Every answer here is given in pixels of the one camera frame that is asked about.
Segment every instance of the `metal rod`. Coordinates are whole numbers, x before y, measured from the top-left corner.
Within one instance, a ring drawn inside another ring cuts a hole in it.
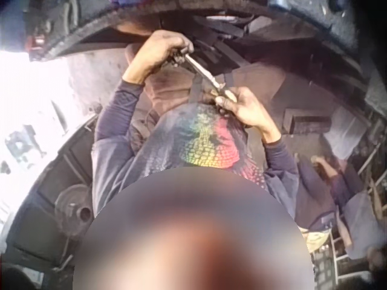
[[[387,176],[387,169],[380,175],[380,177],[375,182],[375,186],[378,186],[380,183],[382,183],[383,179]]]
[[[384,140],[382,140],[381,142],[379,142],[375,149],[373,150],[373,152],[370,154],[370,156],[367,158],[367,160],[364,162],[363,166],[359,169],[359,171],[357,172],[357,174],[361,174],[364,169],[366,169],[366,167],[368,166],[368,164],[372,161],[372,159],[374,158],[376,152],[379,150],[380,146],[382,145],[382,143],[384,142]]]
[[[332,231],[330,231],[329,237],[331,239],[332,252],[333,252],[334,280],[335,280],[335,285],[337,285],[339,283],[339,280],[337,279],[337,257],[336,257],[336,249],[334,247],[334,242],[333,242]]]
[[[342,256],[340,256],[340,257],[337,257],[337,258],[336,258],[336,261],[338,262],[338,261],[343,260],[343,259],[345,259],[345,258],[348,258],[348,254],[345,254],[345,255],[342,255]]]

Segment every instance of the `person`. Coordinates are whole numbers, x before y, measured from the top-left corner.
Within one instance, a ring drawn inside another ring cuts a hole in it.
[[[387,243],[386,228],[375,217],[371,198],[354,167],[345,160],[337,160],[339,170],[336,170],[321,156],[312,157],[312,162],[323,169],[328,179],[338,207],[337,227],[348,257],[367,258],[370,270],[385,269],[386,253],[381,249]]]
[[[129,127],[144,82],[171,53],[181,49],[192,53],[193,43],[180,33],[155,31],[138,50],[100,114],[92,150],[94,214],[140,178],[176,167],[203,166],[228,170],[255,182],[294,217],[299,179],[296,163],[275,122],[249,88],[233,88],[237,103],[217,96],[209,103],[189,102],[170,109],[134,153]],[[217,107],[232,114],[221,115]],[[256,165],[247,147],[246,125],[257,128],[262,136],[265,171]]]

